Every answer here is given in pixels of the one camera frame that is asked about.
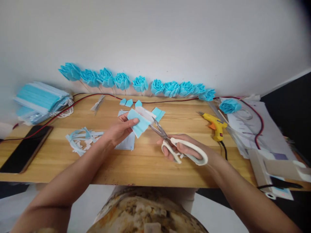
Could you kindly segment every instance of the white ear loop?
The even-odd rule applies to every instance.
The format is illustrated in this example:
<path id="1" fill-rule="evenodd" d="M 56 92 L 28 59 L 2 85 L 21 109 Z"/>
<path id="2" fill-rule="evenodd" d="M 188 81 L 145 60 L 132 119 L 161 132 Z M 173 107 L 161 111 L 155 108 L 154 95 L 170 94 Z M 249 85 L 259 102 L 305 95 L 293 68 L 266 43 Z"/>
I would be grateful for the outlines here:
<path id="1" fill-rule="evenodd" d="M 71 106 L 73 105 L 74 102 L 72 99 L 67 99 L 67 101 L 62 105 L 62 106 L 65 106 L 65 105 L 68 105 L 68 106 Z M 53 116 L 56 116 L 57 114 L 59 114 L 61 111 L 58 111 L 58 112 L 53 112 L 53 113 L 50 113 L 50 116 L 53 117 Z M 57 116 L 58 118 L 65 118 L 67 116 L 70 116 L 71 114 L 74 113 L 74 107 L 71 107 L 70 109 L 66 110 L 65 112 L 63 112 L 62 114 L 60 114 L 59 116 Z"/>

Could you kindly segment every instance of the wooden desk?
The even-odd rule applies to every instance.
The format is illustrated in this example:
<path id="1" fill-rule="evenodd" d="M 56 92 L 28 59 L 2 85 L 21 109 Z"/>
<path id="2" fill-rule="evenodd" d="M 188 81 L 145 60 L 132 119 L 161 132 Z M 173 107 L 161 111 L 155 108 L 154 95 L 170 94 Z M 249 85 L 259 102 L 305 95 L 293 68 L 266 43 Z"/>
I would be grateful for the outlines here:
<path id="1" fill-rule="evenodd" d="M 75 100 L 85 95 L 78 95 Z M 133 101 L 142 102 L 163 101 L 167 98 L 144 96 L 119 96 Z M 92 96 L 82 100 L 74 107 L 74 113 L 63 119 L 52 122 L 54 130 L 32 161 L 28 169 L 22 174 L 0 173 L 0 181 L 47 183 L 57 174 L 79 158 L 65 136 L 74 130 L 87 127 L 89 130 L 105 131 L 116 120 L 120 109 L 129 110 L 119 105 L 120 100 L 106 96 L 96 116 L 90 108 L 97 102 L 99 96 Z M 212 139 L 213 132 L 207 127 L 209 124 L 197 111 L 215 115 L 207 102 L 191 100 L 185 102 L 170 102 L 143 104 L 143 107 L 152 111 L 155 107 L 166 111 L 160 124 L 167 134 L 186 133 L 196 140 L 222 153 L 220 145 Z M 7 139 L 24 137 L 30 127 L 19 126 L 13 130 Z M 156 144 L 159 136 L 151 129 L 135 139 L 135 149 L 114 150 L 105 161 L 96 177 L 94 184 L 167 186 L 167 187 L 196 187 L 217 188 L 205 167 L 197 166 L 188 158 L 182 159 L 182 164 L 169 162 L 164 158 L 161 147 Z M 0 166 L 20 143 L 7 141 L 0 144 Z M 229 162 L 251 184 L 257 185 L 249 160 L 244 159 L 236 147 L 231 136 L 224 131 L 224 143 L 228 151 Z"/>

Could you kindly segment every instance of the white wall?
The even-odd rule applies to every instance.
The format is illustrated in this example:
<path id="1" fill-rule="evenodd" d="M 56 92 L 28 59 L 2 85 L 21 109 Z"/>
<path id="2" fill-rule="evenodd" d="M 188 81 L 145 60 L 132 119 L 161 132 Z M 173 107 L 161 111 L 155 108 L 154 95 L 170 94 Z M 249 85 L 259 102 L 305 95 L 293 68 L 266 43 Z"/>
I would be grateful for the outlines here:
<path id="1" fill-rule="evenodd" d="M 311 68 L 309 39 L 290 0 L 0 0 L 0 122 L 31 80 L 84 91 L 65 62 L 262 94 Z"/>

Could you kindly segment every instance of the hand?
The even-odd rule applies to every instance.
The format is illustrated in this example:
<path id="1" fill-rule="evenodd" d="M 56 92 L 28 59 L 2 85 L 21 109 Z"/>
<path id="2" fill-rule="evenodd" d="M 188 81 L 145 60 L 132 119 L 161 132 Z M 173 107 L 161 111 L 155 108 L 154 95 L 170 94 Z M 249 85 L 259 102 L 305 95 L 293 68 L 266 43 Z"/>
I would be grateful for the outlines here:
<path id="1" fill-rule="evenodd" d="M 110 141 L 113 146 L 120 144 L 131 132 L 133 132 L 131 127 L 139 122 L 138 118 L 131 120 L 127 119 L 128 114 L 129 113 L 125 113 L 118 116 L 118 122 L 112 125 L 101 138 Z"/>
<path id="2" fill-rule="evenodd" d="M 200 147 L 207 154 L 207 157 L 209 159 L 208 164 L 210 163 L 210 159 L 212 159 L 212 157 L 215 157 L 215 155 L 216 156 L 218 155 L 218 153 L 216 153 L 213 149 L 211 149 L 208 146 L 198 142 L 197 140 L 193 139 L 192 137 L 188 136 L 187 134 L 174 134 L 174 135 L 168 135 L 168 137 L 188 141 L 188 142 L 191 142 L 192 144 Z M 163 139 L 160 139 L 157 141 L 157 144 L 162 144 L 162 142 L 163 142 Z M 192 149 L 190 147 L 185 146 L 184 144 L 177 143 L 177 147 L 176 147 L 176 146 L 172 145 L 171 142 L 169 142 L 169 143 L 172 146 L 174 151 L 179 151 L 180 153 L 183 153 L 183 154 L 190 154 L 190 155 L 193 155 L 194 157 L 196 157 L 197 159 L 202 159 L 202 156 L 197 151 L 195 151 L 194 149 Z M 174 161 L 173 155 L 169 152 L 169 150 L 166 147 L 163 147 L 163 153 L 164 153 L 164 156 L 167 157 L 170 161 Z"/>

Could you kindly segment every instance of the person's left hand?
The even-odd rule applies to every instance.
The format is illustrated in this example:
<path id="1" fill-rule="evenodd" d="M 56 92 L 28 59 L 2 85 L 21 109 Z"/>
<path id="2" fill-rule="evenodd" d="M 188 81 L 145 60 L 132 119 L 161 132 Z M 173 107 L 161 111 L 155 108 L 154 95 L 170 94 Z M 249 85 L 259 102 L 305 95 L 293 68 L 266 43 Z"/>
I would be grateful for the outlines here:
<path id="1" fill-rule="evenodd" d="M 112 125 L 101 138 L 110 141 L 114 146 L 120 144 L 131 132 L 133 132 L 131 127 L 139 122 L 138 118 L 131 120 L 127 119 L 128 114 L 129 113 L 127 112 L 118 116 L 118 122 Z"/>

